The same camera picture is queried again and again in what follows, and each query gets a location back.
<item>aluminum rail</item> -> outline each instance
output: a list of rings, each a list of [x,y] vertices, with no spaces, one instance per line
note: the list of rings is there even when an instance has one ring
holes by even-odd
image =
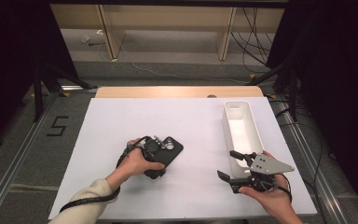
[[[279,96],[279,100],[284,100],[284,97]],[[287,104],[280,103],[281,109],[287,109]],[[316,188],[321,194],[322,199],[324,200],[324,204],[327,208],[327,211],[330,214],[330,217],[332,218],[334,223],[342,224],[342,223],[349,223],[348,220],[345,218],[343,211],[341,209],[341,206],[334,195],[333,191],[329,187],[326,178],[324,177],[324,173],[319,167],[318,161],[313,156],[310,146],[308,145],[304,134],[301,132],[301,129],[299,128],[299,125],[296,124],[292,117],[288,113],[284,113],[284,118],[289,124],[290,131],[292,132],[293,137],[296,140],[296,143],[298,145],[298,148],[300,149],[300,152],[310,170],[310,173],[312,175],[316,176]]]
[[[19,151],[17,152],[16,156],[14,157],[12,163],[7,168],[7,171],[0,182],[0,206],[7,196],[7,193],[11,187],[11,184],[15,180],[20,168],[22,167],[25,158],[30,151],[34,140],[36,139],[40,128],[45,122],[46,114],[48,113],[49,109],[55,102],[58,97],[58,93],[51,93],[46,100],[45,110],[40,116],[39,120],[34,122],[33,126],[31,127],[30,131],[28,132],[27,136],[25,137],[24,141],[21,144]]]

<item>black cable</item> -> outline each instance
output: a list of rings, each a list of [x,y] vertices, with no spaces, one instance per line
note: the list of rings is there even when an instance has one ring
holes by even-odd
[[[321,212],[321,217],[322,219],[324,220],[324,223],[327,223],[326,219],[325,219],[325,214],[324,214],[324,210],[322,208],[322,204],[320,203],[319,201],[319,196],[318,196],[318,192],[317,192],[317,188],[316,188],[316,179],[317,179],[317,176],[318,176],[318,173],[319,173],[319,167],[321,165],[321,161],[322,161],[322,157],[323,157],[323,153],[324,153],[324,145],[323,145],[323,142],[322,142],[322,137],[318,134],[318,132],[316,132],[315,129],[313,129],[312,127],[310,127],[309,125],[307,124],[303,124],[303,123],[287,123],[287,124],[282,124],[280,125],[280,127],[286,127],[286,126],[293,126],[293,125],[302,125],[304,127],[307,127],[309,128],[310,130],[312,130],[314,133],[316,133],[316,135],[318,136],[318,139],[319,139],[319,145],[320,145],[320,148],[321,148],[321,153],[319,155],[319,159],[316,163],[316,168],[315,168],[315,174],[313,175],[313,188],[314,191],[315,191],[315,198],[317,200],[317,203],[319,205],[319,210]]]
[[[289,108],[285,108],[284,110],[280,111],[278,114],[275,115],[275,118],[279,117],[280,115],[282,115],[283,113],[289,111]]]
[[[242,44],[237,40],[237,38],[234,36],[234,34],[231,33],[231,36],[234,38],[235,42],[237,42],[237,44],[240,46],[241,49],[243,49],[247,54],[249,54],[249,56],[251,56],[252,58],[254,58],[256,61],[258,61],[259,63],[266,65],[265,63],[263,63],[261,60],[259,60],[258,58],[256,58],[251,52],[249,52],[249,50],[247,50],[246,48],[244,48],[242,46]]]
[[[271,43],[271,44],[272,44],[272,40],[269,38],[269,34],[266,34],[266,37],[268,38],[269,43]]]
[[[101,46],[101,45],[104,45],[105,43],[89,43],[89,47],[91,47],[91,46],[95,46],[95,45],[99,45],[99,46]]]
[[[265,60],[264,57],[263,57],[263,53],[261,52],[261,49],[263,50],[263,52],[264,52],[264,54],[266,55],[266,57],[268,57],[268,55],[267,55],[267,53],[264,51],[264,48],[263,48],[263,46],[261,45],[261,42],[260,42],[260,40],[259,40],[259,38],[258,38],[258,36],[257,36],[257,30],[256,30],[257,27],[256,27],[256,24],[255,24],[255,21],[256,21],[256,18],[257,18],[257,7],[254,7],[254,22],[253,22],[253,25],[251,24],[251,22],[250,22],[250,20],[249,20],[249,18],[248,18],[248,15],[247,15],[247,13],[246,13],[244,7],[242,8],[242,11],[243,11],[243,14],[245,15],[246,20],[247,20],[248,23],[249,23],[249,27],[251,28],[251,34],[249,35],[249,39],[250,39],[250,37],[252,36],[252,34],[254,34],[255,40],[256,40],[257,46],[258,46],[258,51],[260,52],[260,56],[261,56],[261,58],[263,59],[263,61],[264,61],[264,63],[265,63],[266,60]]]
[[[248,66],[246,66],[246,63],[245,63],[245,51],[242,52],[242,65],[243,67],[245,67],[246,70],[248,70],[248,72],[251,72],[251,73],[266,73],[266,72],[257,72],[257,71],[254,71],[252,69],[250,69]]]
[[[318,204],[319,206],[319,210],[321,211],[321,217],[322,217],[322,220],[324,221],[324,223],[327,223],[327,221],[325,220],[325,215],[324,215],[324,211],[322,209],[322,203],[321,203],[321,200],[319,199],[319,196],[318,196],[318,189],[315,188],[310,182],[308,182],[306,179],[302,178],[304,183],[306,183],[307,185],[310,186],[310,188],[312,189],[313,193],[315,194],[315,200],[316,200],[316,203]]]
[[[254,44],[251,44],[251,43],[249,42],[249,40],[245,40],[245,39],[242,37],[241,33],[237,33],[237,35],[240,37],[240,39],[243,40],[243,42],[245,42],[245,43],[246,43],[247,45],[249,45],[249,46],[252,46],[252,47],[257,48],[257,49],[262,49],[262,50],[266,50],[266,51],[271,51],[270,49],[265,49],[265,48],[263,48],[263,47],[260,47],[260,46],[256,46],[256,45],[254,45]]]
[[[282,100],[273,100],[269,101],[270,103],[289,103],[289,101],[282,101]]]
[[[284,175],[284,174],[278,174],[278,175],[283,176],[284,179],[285,179],[286,182],[287,182],[287,189],[285,189],[285,188],[283,188],[283,187],[281,187],[281,186],[279,186],[278,189],[280,189],[281,191],[283,191],[283,192],[287,193],[287,195],[289,195],[289,199],[290,199],[290,203],[291,203],[292,200],[293,200],[293,195],[292,195],[292,187],[290,186],[290,181],[289,181],[289,179],[286,177],[286,175]]]
[[[134,149],[136,148],[136,145],[138,145],[139,143],[141,143],[143,140],[147,139],[149,136],[145,136],[143,138],[140,138],[138,141],[136,141],[133,144],[127,145],[127,147],[124,149],[123,154],[120,156],[120,158],[117,161],[117,165],[116,168],[118,168],[118,166],[121,164],[121,162],[124,160],[125,157],[127,157],[127,155]],[[115,199],[118,194],[120,193],[120,186],[118,186],[118,188],[115,190],[115,192],[113,192],[111,195],[107,195],[107,196],[102,196],[102,197],[92,197],[92,198],[83,198],[83,199],[78,199],[72,202],[67,203],[66,205],[64,205],[61,210],[60,213],[68,208],[71,207],[75,207],[75,206],[79,206],[82,204],[86,204],[86,203],[104,203],[104,202],[109,202],[113,199]]]

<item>finger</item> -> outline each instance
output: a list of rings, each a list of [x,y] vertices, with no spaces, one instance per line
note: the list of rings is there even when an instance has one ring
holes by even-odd
[[[238,190],[239,193],[247,195],[251,198],[254,198],[256,200],[259,200],[261,197],[261,193],[255,189],[249,188],[249,187],[242,187]]]
[[[127,142],[127,147],[134,144],[136,141],[138,141],[140,138],[134,139],[134,140],[130,140]]]
[[[149,162],[149,170],[162,170],[165,165],[161,162]]]
[[[275,179],[278,182],[279,186],[281,186],[281,187],[283,187],[285,189],[289,188],[287,180],[286,180],[286,178],[284,178],[283,175],[275,175]]]
[[[270,157],[270,158],[275,159],[274,156],[272,156],[272,154],[269,153],[269,152],[267,152],[266,150],[263,150],[263,154],[266,155],[266,156],[268,156],[268,157]]]

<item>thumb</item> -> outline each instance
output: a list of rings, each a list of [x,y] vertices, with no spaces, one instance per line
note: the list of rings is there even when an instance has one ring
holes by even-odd
[[[247,195],[251,198],[254,198],[256,200],[258,200],[259,195],[260,195],[260,192],[258,192],[257,190],[248,188],[248,187],[242,187],[238,190],[238,192],[241,194]]]
[[[149,162],[149,170],[162,170],[165,165],[161,162]]]

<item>wrist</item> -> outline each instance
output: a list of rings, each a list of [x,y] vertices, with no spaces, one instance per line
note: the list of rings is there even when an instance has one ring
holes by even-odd
[[[298,217],[293,209],[285,213],[280,213],[275,218],[282,224],[302,224],[303,222]]]
[[[122,183],[130,178],[130,176],[131,174],[127,172],[126,169],[118,167],[109,176],[107,176],[105,180],[109,184],[112,191],[115,191]]]

